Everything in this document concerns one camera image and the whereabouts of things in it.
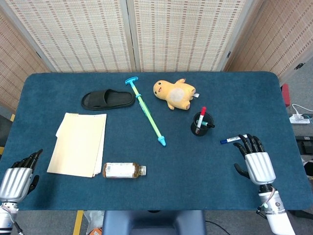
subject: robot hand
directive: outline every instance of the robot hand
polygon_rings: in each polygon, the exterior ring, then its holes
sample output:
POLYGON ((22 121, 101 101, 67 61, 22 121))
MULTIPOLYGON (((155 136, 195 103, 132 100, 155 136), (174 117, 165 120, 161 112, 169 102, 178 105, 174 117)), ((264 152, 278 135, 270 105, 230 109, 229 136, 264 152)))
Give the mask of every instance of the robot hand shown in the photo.
POLYGON ((0 234, 11 234, 13 224, 18 228, 19 234, 22 230, 15 222, 21 202, 37 186, 39 175, 32 180, 33 172, 42 149, 33 153, 28 158, 15 162, 6 170, 0 186, 0 234))
POLYGON ((234 166, 240 175, 260 186, 259 196, 262 205, 258 207, 257 214, 268 220, 274 234, 294 235, 284 204, 278 191, 271 184, 276 176, 268 153, 265 152, 261 141, 256 136, 247 134, 250 143, 244 136, 239 135, 239 137, 243 141, 244 147, 239 143, 234 143, 234 146, 239 148, 243 155, 248 172, 242 170, 238 164, 234 164, 234 166))

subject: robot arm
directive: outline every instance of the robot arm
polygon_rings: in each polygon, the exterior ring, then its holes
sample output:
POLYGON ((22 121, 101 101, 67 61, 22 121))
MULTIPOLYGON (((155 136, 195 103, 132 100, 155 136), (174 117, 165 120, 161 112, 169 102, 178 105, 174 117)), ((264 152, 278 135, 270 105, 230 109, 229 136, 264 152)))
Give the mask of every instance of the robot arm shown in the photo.
POLYGON ((294 235, 284 204, 278 191, 271 184, 276 176, 268 153, 265 152, 261 141, 256 136, 247 134, 250 143, 244 136, 239 135, 239 137, 244 146, 240 143, 234 143, 234 145, 239 148, 244 157, 248 171, 242 170, 238 164, 234 166, 240 175, 260 186, 259 197, 262 204, 258 207, 257 213, 262 215, 261 211, 265 211, 265 218, 274 234, 294 235))
POLYGON ((0 186, 0 234, 11 234, 13 225, 18 228, 22 235, 22 230, 15 222, 21 202, 32 190, 35 189, 39 176, 33 178, 33 172, 42 149, 33 153, 28 158, 14 163, 6 170, 0 186))

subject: stack of paper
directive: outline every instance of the stack of paper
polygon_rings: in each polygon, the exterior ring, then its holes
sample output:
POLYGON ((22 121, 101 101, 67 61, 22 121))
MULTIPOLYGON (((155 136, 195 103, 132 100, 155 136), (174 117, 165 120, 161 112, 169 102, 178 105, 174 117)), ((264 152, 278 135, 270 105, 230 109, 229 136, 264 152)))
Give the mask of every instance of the stack of paper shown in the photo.
POLYGON ((93 177, 101 172, 106 114, 66 113, 47 172, 93 177))

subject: pen holder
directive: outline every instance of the pen holder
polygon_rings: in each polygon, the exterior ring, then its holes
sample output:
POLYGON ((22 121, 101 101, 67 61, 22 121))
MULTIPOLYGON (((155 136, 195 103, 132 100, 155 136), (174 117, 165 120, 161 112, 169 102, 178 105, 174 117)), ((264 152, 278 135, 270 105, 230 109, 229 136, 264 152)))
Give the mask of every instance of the pen holder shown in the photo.
POLYGON ((193 118, 193 122, 190 126, 191 132, 196 136, 204 136, 208 129, 214 128, 214 120, 212 116, 208 113, 205 113, 203 116, 202 122, 207 122, 208 126, 201 125, 200 128, 197 127, 197 120, 199 120, 200 112, 196 113, 193 118))

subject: black slipper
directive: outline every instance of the black slipper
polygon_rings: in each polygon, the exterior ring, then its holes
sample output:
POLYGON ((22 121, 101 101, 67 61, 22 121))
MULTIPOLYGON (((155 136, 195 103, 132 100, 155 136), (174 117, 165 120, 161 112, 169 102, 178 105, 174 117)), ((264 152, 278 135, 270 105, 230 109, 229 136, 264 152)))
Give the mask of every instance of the black slipper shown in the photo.
POLYGON ((111 89, 94 91, 84 95, 82 107, 88 110, 105 110, 128 107, 134 104, 136 98, 130 92, 117 92, 111 89))

